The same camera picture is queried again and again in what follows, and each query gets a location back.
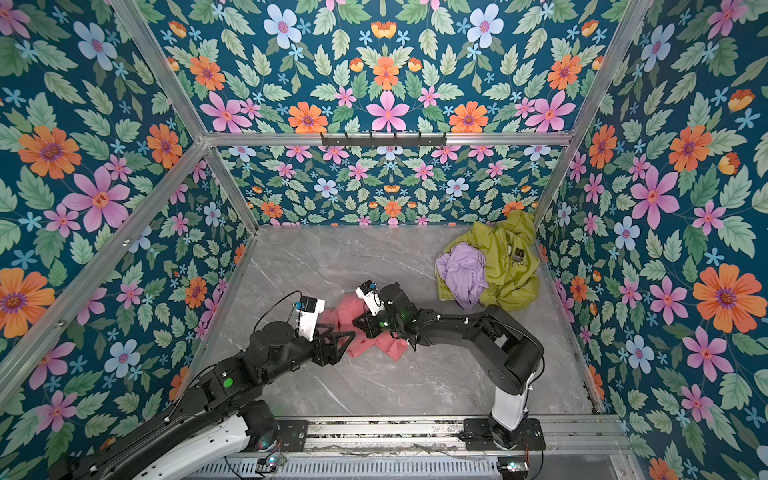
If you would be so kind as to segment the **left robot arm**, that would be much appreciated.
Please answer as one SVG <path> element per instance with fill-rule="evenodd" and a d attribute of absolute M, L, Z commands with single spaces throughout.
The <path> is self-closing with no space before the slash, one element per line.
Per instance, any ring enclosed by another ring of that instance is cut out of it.
<path fill-rule="evenodd" d="M 354 340 L 321 323 L 308 340 L 285 321 L 250 336 L 246 350 L 219 361 L 162 412 L 113 444 L 82 458 L 61 458 L 51 479 L 178 479 L 243 450 L 274 453 L 290 432 L 262 400 L 264 386 L 307 362 L 334 365 Z"/>

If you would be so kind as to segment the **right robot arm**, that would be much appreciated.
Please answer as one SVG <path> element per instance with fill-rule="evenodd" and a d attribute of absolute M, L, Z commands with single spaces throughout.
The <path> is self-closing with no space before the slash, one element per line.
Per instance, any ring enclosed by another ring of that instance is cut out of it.
<path fill-rule="evenodd" d="M 453 345 L 468 350 L 495 387 L 488 427 L 460 434 L 463 440 L 492 442 L 510 450 L 532 433 L 525 425 L 533 383 L 545 370 L 542 343 L 497 305 L 477 313 L 445 314 L 417 307 L 393 283 L 379 290 L 367 281 L 355 290 L 366 312 L 353 321 L 367 338 L 389 335 L 412 349 Z"/>

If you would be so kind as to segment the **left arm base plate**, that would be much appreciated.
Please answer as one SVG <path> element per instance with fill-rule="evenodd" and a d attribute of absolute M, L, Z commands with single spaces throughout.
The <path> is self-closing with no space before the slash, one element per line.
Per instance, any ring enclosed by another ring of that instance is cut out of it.
<path fill-rule="evenodd" d="M 310 422 L 306 419 L 277 420 L 277 450 L 281 453 L 299 453 L 304 451 L 308 438 Z"/>

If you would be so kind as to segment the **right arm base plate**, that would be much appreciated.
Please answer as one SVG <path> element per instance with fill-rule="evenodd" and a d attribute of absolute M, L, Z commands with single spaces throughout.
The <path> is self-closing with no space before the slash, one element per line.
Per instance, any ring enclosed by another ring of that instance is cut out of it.
<path fill-rule="evenodd" d="M 508 430 L 491 417 L 467 418 L 457 438 L 469 451 L 543 451 L 546 442 L 538 419 L 525 417 L 513 430 Z"/>

